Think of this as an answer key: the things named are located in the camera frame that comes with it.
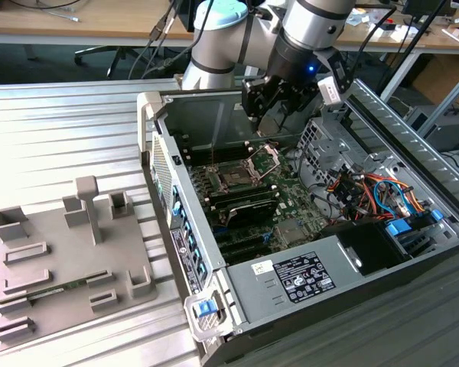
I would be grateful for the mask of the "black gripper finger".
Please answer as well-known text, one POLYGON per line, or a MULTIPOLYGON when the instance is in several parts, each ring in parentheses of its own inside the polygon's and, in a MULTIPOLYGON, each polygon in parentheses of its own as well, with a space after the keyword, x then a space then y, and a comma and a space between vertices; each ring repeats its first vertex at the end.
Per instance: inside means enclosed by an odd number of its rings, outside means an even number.
POLYGON ((282 79, 264 76, 242 81, 242 107, 249 118, 261 118, 279 101, 282 79))
POLYGON ((303 88, 292 88, 286 102, 286 112, 302 112, 309 103, 320 93, 316 83, 303 88))

